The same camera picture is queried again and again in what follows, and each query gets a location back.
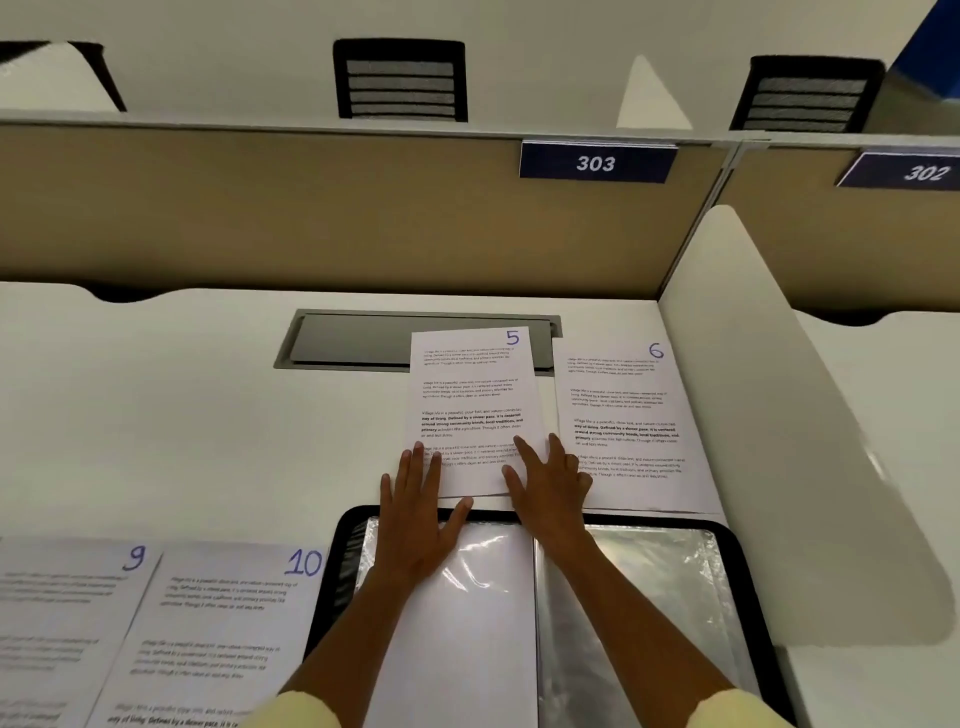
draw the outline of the white wall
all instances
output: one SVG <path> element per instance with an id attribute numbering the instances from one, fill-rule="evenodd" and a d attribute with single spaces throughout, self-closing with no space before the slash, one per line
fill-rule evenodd
<path id="1" fill-rule="evenodd" d="M 616 122 L 634 57 L 726 129 L 750 56 L 891 63 L 933 0 L 6 0 L 3 39 L 95 40 L 130 110 L 336 115 L 331 43 L 467 44 L 471 121 Z"/>

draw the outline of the mesh backrest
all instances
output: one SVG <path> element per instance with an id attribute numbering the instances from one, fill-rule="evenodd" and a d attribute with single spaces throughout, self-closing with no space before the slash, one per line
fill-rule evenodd
<path id="1" fill-rule="evenodd" d="M 467 121 L 467 63 L 456 40 L 341 38 L 333 44 L 341 118 Z"/>

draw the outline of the blue panel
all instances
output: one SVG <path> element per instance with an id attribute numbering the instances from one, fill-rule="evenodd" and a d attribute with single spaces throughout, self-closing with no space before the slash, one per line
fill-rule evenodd
<path id="1" fill-rule="evenodd" d="M 937 0 L 894 68 L 941 98 L 960 98 L 960 0 Z"/>

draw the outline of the beige partition panel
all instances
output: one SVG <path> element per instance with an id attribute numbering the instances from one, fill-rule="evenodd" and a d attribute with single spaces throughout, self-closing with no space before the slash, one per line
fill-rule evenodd
<path id="1" fill-rule="evenodd" d="M 834 186 L 858 154 L 749 149 L 719 203 L 795 307 L 960 311 L 960 192 Z"/>
<path id="2" fill-rule="evenodd" d="M 521 180 L 520 140 L 0 127 L 0 279 L 652 298 L 727 150 Z"/>

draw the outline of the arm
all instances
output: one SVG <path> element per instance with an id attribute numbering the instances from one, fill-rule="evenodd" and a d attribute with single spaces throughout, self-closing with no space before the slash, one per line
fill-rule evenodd
<path id="1" fill-rule="evenodd" d="M 733 685 L 593 541 L 583 517 L 593 479 L 578 472 L 576 455 L 553 434 L 546 463 L 515 442 L 526 488 L 510 466 L 503 475 L 516 512 L 580 600 L 637 719 L 645 728 L 684 728 L 702 700 Z"/>
<path id="2" fill-rule="evenodd" d="M 403 606 L 414 588 L 457 545 L 472 500 L 464 498 L 442 529 L 437 524 L 441 457 L 423 481 L 423 445 L 400 456 L 394 491 L 380 478 L 376 557 L 363 586 L 281 692 L 320 698 L 343 728 L 361 728 L 373 686 Z"/>

